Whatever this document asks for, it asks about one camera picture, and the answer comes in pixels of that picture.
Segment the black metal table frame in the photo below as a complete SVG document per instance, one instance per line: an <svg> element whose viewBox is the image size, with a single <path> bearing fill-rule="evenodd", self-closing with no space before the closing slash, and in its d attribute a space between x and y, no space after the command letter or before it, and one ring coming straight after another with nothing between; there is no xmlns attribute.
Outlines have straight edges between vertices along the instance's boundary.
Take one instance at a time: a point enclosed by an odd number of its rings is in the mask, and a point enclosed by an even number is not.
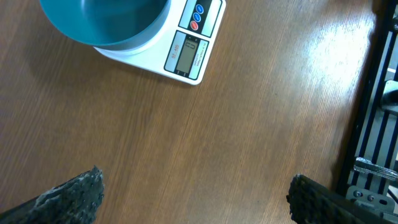
<svg viewBox="0 0 398 224"><path fill-rule="evenodd" d="M354 126L336 191L353 202L397 212L397 1L377 19Z"/></svg>

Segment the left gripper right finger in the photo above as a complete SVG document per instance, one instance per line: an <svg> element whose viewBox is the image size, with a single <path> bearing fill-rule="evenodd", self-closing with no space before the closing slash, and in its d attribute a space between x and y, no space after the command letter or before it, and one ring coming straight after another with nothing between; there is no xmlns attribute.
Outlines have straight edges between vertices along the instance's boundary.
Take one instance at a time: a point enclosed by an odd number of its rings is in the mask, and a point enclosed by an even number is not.
<svg viewBox="0 0 398 224"><path fill-rule="evenodd" d="M308 177L293 177L287 202L295 223L396 224L394 201L384 195L351 186L341 196Z"/></svg>

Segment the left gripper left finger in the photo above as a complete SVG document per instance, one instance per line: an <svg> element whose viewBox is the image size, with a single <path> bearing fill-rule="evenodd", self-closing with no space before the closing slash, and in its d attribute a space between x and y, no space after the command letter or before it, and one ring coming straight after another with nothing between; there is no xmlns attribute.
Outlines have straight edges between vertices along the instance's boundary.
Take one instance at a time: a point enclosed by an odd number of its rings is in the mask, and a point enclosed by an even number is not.
<svg viewBox="0 0 398 224"><path fill-rule="evenodd" d="M103 172L94 167L2 212L1 223L94 223L103 199Z"/></svg>

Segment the white digital kitchen scale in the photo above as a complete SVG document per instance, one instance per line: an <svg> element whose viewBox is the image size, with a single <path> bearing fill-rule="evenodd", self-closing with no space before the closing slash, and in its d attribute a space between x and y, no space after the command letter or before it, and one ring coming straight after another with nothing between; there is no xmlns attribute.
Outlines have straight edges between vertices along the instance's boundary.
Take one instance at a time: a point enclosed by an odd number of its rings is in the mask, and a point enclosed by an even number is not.
<svg viewBox="0 0 398 224"><path fill-rule="evenodd" d="M113 60L197 85L225 9L224 0L168 0L156 20L127 46L96 50Z"/></svg>

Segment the blue plastic bowl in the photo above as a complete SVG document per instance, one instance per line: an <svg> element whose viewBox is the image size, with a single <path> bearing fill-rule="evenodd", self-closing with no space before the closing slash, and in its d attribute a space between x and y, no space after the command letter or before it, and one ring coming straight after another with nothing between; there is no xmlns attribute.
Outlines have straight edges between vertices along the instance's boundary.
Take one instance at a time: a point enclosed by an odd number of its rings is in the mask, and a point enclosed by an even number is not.
<svg viewBox="0 0 398 224"><path fill-rule="evenodd" d="M40 0L65 36L106 50L140 47L162 28L170 0Z"/></svg>

